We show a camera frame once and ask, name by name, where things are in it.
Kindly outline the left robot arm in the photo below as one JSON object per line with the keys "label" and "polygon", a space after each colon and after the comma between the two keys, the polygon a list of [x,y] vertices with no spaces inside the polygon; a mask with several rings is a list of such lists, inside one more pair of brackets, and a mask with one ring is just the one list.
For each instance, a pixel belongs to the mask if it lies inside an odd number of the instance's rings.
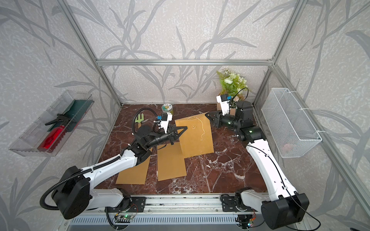
{"label": "left robot arm", "polygon": [[151,148],[166,142],[174,144],[186,130],[186,126],[169,125],[166,132],[154,132],[148,125],[141,126],[134,134],[133,142],[120,154],[89,167],[68,168],[60,181],[41,196],[40,206],[60,211],[64,219],[75,218],[86,210],[118,207],[125,199],[122,191],[96,187],[106,179],[145,162],[151,156]]}

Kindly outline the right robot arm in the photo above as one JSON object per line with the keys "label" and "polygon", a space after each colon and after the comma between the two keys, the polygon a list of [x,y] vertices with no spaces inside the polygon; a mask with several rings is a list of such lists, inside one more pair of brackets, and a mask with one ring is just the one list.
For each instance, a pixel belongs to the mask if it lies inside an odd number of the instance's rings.
{"label": "right robot arm", "polygon": [[254,122],[251,103],[238,102],[235,115],[221,110],[208,112],[205,116],[212,126],[227,127],[235,132],[246,145],[267,187],[267,193],[257,193],[251,188],[236,191],[233,208],[240,212],[260,212],[263,223],[272,230],[290,229],[291,225],[301,222],[309,214],[309,199],[305,193],[298,193],[278,165],[265,134]]}

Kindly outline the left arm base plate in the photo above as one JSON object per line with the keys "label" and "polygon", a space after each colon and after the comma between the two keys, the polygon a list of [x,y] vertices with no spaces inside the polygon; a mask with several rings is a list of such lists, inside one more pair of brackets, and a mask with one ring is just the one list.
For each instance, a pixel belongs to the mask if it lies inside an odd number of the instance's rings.
{"label": "left arm base plate", "polygon": [[125,197],[116,207],[107,207],[108,213],[129,212],[142,213],[145,208],[146,197]]}

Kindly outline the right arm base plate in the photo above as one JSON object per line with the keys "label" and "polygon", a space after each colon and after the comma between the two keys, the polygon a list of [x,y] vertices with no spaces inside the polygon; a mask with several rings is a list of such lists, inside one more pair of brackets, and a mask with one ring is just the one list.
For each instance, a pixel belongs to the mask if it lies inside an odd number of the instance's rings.
{"label": "right arm base plate", "polygon": [[222,194],[220,196],[223,212],[258,212],[242,203],[241,198],[235,195]]}

